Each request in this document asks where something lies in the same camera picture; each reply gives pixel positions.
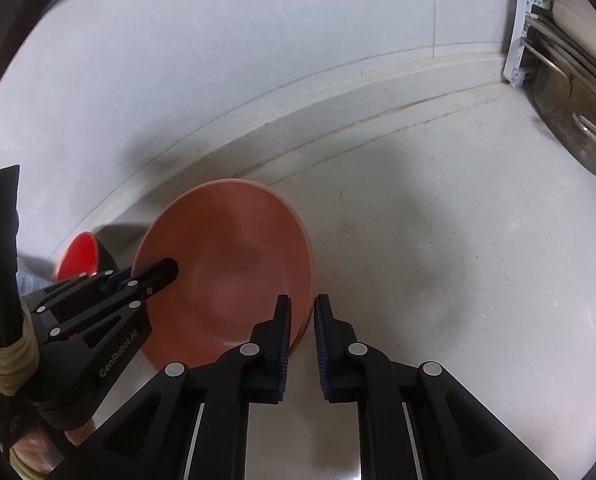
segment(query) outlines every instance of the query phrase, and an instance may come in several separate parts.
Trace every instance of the pink bowl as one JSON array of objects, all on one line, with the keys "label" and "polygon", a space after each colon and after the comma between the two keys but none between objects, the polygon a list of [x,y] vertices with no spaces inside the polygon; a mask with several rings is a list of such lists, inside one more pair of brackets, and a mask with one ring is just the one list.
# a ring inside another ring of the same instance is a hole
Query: pink bowl
[{"label": "pink bowl", "polygon": [[134,273],[169,256],[175,282],[148,300],[153,332],[142,350],[156,368],[216,361],[292,298],[291,345],[312,314],[312,246],[291,206],[261,184],[216,180],[168,206],[147,231]]}]

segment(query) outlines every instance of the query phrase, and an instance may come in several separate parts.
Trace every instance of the white wall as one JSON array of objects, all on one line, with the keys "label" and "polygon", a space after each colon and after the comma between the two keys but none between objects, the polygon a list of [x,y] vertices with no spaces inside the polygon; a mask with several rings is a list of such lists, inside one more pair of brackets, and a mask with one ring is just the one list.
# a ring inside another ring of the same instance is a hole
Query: white wall
[{"label": "white wall", "polygon": [[367,59],[500,50],[513,5],[59,0],[0,84],[0,165],[22,165],[19,249],[55,257],[150,160],[297,80]]}]

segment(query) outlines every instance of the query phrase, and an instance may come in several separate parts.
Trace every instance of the human hand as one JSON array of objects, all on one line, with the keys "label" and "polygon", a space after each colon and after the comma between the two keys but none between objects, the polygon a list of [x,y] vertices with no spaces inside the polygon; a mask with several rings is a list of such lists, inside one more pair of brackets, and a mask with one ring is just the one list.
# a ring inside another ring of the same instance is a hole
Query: human hand
[{"label": "human hand", "polygon": [[[79,446],[95,429],[94,421],[90,420],[81,428],[65,431],[64,436],[74,446]],[[35,428],[17,441],[12,448],[25,465],[39,473],[48,474],[52,468],[43,460],[41,454],[49,451],[50,446],[49,438],[44,434],[44,431]]]}]

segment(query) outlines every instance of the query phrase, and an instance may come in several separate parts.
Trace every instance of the rope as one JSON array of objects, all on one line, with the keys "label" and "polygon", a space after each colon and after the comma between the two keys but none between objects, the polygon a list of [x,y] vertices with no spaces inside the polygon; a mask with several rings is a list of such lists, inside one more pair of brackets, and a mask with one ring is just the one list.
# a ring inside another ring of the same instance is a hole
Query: rope
[{"label": "rope", "polygon": [[21,306],[22,338],[13,345],[0,348],[0,392],[8,397],[13,396],[36,373],[40,362],[31,315],[27,305],[21,302]]},{"label": "rope", "polygon": [[25,480],[44,480],[44,475],[22,462],[13,448],[9,449],[9,464]]}]

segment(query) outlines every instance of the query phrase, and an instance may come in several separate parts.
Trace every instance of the tile grout line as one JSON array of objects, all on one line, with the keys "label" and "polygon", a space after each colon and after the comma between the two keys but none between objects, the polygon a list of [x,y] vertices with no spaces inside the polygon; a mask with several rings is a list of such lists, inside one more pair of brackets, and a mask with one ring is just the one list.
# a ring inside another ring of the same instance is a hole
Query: tile grout line
[{"label": "tile grout line", "polygon": [[306,76],[301,76],[293,81],[290,81],[289,83],[284,83],[280,86],[278,86],[277,88],[273,88],[271,90],[265,91],[262,94],[256,96],[256,97],[252,97],[251,99],[233,107],[230,108],[230,110],[227,110],[226,112],[223,112],[222,114],[218,115],[217,117],[214,117],[213,119],[211,119],[210,121],[207,121],[205,124],[202,124],[201,126],[198,126],[196,129],[194,129],[193,131],[191,131],[191,133],[188,133],[187,135],[181,137],[179,140],[177,140],[176,142],[174,142],[171,146],[169,146],[168,148],[162,150],[160,153],[158,153],[157,155],[154,155],[149,161],[147,161],[147,163],[145,165],[143,165],[142,168],[140,168],[139,170],[136,170],[133,174],[131,174],[128,178],[126,178],[123,182],[121,182],[120,184],[118,184],[113,190],[109,191],[109,193],[107,193],[107,195],[102,198],[77,224],[76,226],[67,234],[65,235],[65,237],[60,241],[59,244],[56,245],[56,248],[50,253],[50,258],[53,258],[54,256],[56,256],[57,251],[63,246],[63,244],[65,244],[67,242],[67,240],[69,240],[70,237],[72,237],[73,235],[77,234],[78,231],[78,226],[87,219],[87,217],[89,215],[91,215],[101,204],[103,204],[106,200],[108,200],[115,192],[116,190],[118,190],[120,187],[122,187],[124,184],[126,184],[126,182],[133,178],[134,176],[136,176],[136,174],[140,173],[142,170],[144,170],[144,168],[148,167],[154,160],[156,160],[157,158],[159,158],[161,155],[165,154],[166,152],[168,152],[169,150],[172,150],[173,148],[178,147],[179,145],[183,144],[186,140],[188,140],[191,136],[193,136],[196,132],[202,130],[203,128],[206,128],[207,126],[209,126],[212,123],[215,123],[216,121],[222,119],[223,117],[231,114],[232,112],[235,112],[236,110],[238,110],[239,108],[242,108],[246,105],[249,105],[250,103],[256,101],[257,99],[261,99],[263,97],[266,97],[267,95],[273,94],[274,92],[287,88],[293,84],[305,81],[311,77],[317,76],[317,75],[321,75],[321,74],[325,74],[327,72],[332,72],[336,69],[339,68],[346,68],[349,66],[354,65],[355,63],[360,63],[362,61],[367,61],[367,60],[374,60],[374,59],[379,59],[380,57],[383,56],[390,56],[392,54],[401,54],[404,52],[414,52],[416,50],[423,50],[424,48],[427,48],[426,46],[424,47],[416,47],[416,48],[406,48],[404,50],[393,50],[390,52],[385,52],[383,54],[377,54],[375,56],[367,56],[367,57],[362,57],[360,59],[356,59],[353,61],[349,61],[349,62],[345,62],[345,63],[341,63],[326,69],[322,69],[322,70],[318,70],[312,74],[306,75]]},{"label": "tile grout line", "polygon": [[436,57],[436,0],[434,0],[434,37],[431,44],[431,57]]},{"label": "tile grout line", "polygon": [[[472,86],[472,87],[469,87],[469,88],[463,88],[462,90],[447,92],[445,94],[440,94],[440,95],[437,95],[435,97],[430,97],[430,98],[427,98],[427,99],[422,99],[421,101],[416,101],[414,103],[410,103],[410,104],[407,104],[405,106],[401,106],[401,107],[397,107],[397,108],[389,108],[388,110],[385,110],[383,112],[380,112],[379,114],[373,115],[371,117],[367,117],[364,120],[355,121],[355,122],[353,122],[351,124],[346,124],[345,126],[342,126],[341,128],[338,128],[336,130],[333,130],[332,132],[323,134],[323,135],[317,137],[316,139],[313,139],[313,140],[310,140],[309,142],[306,142],[304,144],[301,144],[297,148],[290,149],[289,151],[284,152],[284,153],[281,153],[280,155],[275,156],[273,158],[270,158],[269,160],[266,160],[264,162],[261,162],[259,164],[256,164],[255,166],[252,166],[252,167],[247,168],[247,169],[245,169],[243,171],[240,171],[240,172],[234,174],[233,175],[233,178],[248,178],[249,175],[251,175],[251,173],[254,173],[256,170],[259,170],[260,168],[262,168],[266,164],[269,164],[270,162],[273,162],[275,160],[278,160],[279,158],[287,155],[288,153],[291,153],[291,152],[293,152],[295,150],[299,150],[301,148],[304,148],[305,146],[309,146],[310,144],[315,144],[316,142],[319,142],[320,140],[322,140],[323,138],[325,138],[327,136],[330,136],[332,134],[340,133],[340,132],[342,132],[344,130],[348,130],[348,129],[354,127],[354,126],[357,126],[358,124],[367,123],[369,121],[373,121],[375,119],[379,119],[380,117],[383,117],[383,116],[386,116],[386,115],[391,115],[391,114],[394,114],[394,113],[401,112],[403,110],[406,110],[406,108],[411,108],[411,107],[414,107],[414,106],[417,106],[417,105],[421,105],[423,103],[427,103],[427,102],[433,101],[435,99],[447,97],[447,96],[449,96],[451,94],[456,94],[456,93],[462,93],[462,92],[466,92],[466,91],[471,91],[471,90],[475,90],[476,88],[481,88],[483,86],[489,86],[489,85],[493,85],[493,84],[495,85],[495,84],[498,84],[498,83],[495,82],[495,83],[485,83],[485,84],[481,84],[481,85],[476,85],[476,86]],[[410,126],[419,126],[420,124],[411,124]]]},{"label": "tile grout line", "polygon": [[[472,89],[479,88],[480,86],[490,86],[490,85],[499,85],[499,84],[501,84],[501,83],[487,83],[487,84],[485,84],[485,85],[479,85],[479,86],[473,87],[473,88],[471,88],[471,89],[469,89],[469,90],[472,90]],[[286,179],[288,179],[288,178],[291,178],[291,177],[293,177],[293,176],[296,176],[297,174],[299,174],[299,173],[302,173],[303,171],[312,170],[312,169],[313,169],[313,168],[315,168],[316,166],[319,166],[319,165],[323,164],[324,162],[328,162],[328,161],[330,161],[332,158],[336,158],[336,157],[337,157],[337,156],[339,156],[339,155],[345,155],[345,153],[349,153],[349,152],[351,152],[351,151],[353,151],[353,150],[356,150],[356,149],[358,149],[358,148],[362,148],[363,146],[366,146],[366,145],[368,145],[368,144],[371,144],[372,142],[375,142],[376,140],[384,139],[385,137],[392,136],[393,134],[397,134],[397,133],[404,133],[406,130],[409,130],[409,129],[411,129],[411,128],[415,128],[415,127],[417,127],[417,126],[425,126],[426,124],[429,124],[429,123],[431,123],[431,122],[433,122],[433,121],[435,121],[435,120],[438,120],[438,119],[444,119],[444,118],[446,118],[446,117],[449,117],[449,116],[451,116],[451,115],[454,115],[454,114],[459,114],[459,113],[465,112],[465,111],[467,111],[467,110],[469,110],[469,109],[471,109],[471,108],[476,108],[476,107],[479,107],[479,106],[488,105],[489,103],[491,103],[491,102],[494,102],[495,100],[496,100],[496,99],[493,99],[493,100],[488,100],[488,101],[485,101],[485,102],[483,102],[483,103],[478,103],[478,104],[475,104],[475,105],[469,106],[469,107],[467,107],[467,108],[460,108],[460,109],[458,109],[458,110],[454,110],[454,111],[451,111],[451,112],[447,112],[446,114],[440,115],[440,116],[438,116],[438,117],[433,117],[433,118],[431,118],[431,119],[428,119],[428,120],[426,120],[426,121],[422,121],[421,123],[410,124],[409,126],[403,126],[402,128],[398,128],[397,130],[393,130],[392,132],[388,132],[388,133],[386,133],[386,134],[382,134],[382,135],[379,135],[379,136],[377,136],[377,137],[374,137],[373,139],[369,139],[369,140],[367,140],[367,141],[363,142],[362,144],[359,144],[358,146],[354,146],[354,147],[352,147],[352,148],[349,148],[348,150],[345,150],[345,151],[343,151],[343,152],[336,153],[335,155],[328,156],[327,158],[324,158],[323,160],[320,160],[320,161],[316,162],[315,164],[313,164],[312,166],[310,166],[310,167],[308,167],[308,168],[302,168],[302,169],[300,169],[300,170],[297,170],[296,172],[294,172],[294,173],[292,173],[292,174],[290,174],[290,175],[284,176],[283,178],[280,178],[279,180],[276,180],[276,181],[274,181],[274,182],[271,182],[271,183],[268,183],[268,184],[267,184],[267,183],[265,183],[265,186],[267,186],[267,187],[272,187],[272,186],[275,186],[276,184],[278,184],[278,183],[282,182],[283,180],[286,180]],[[318,142],[319,140],[322,140],[322,139],[323,139],[323,137],[321,137],[321,138],[319,138],[319,139],[316,139],[316,140],[314,140],[313,142],[308,142],[308,144],[313,144],[314,142]],[[247,174],[245,174],[245,175],[243,175],[243,176],[242,176],[242,178],[248,178],[248,175],[247,175]]]},{"label": "tile grout line", "polygon": [[450,45],[496,45],[496,41],[456,41],[455,43],[440,43],[436,46],[450,46]]}]

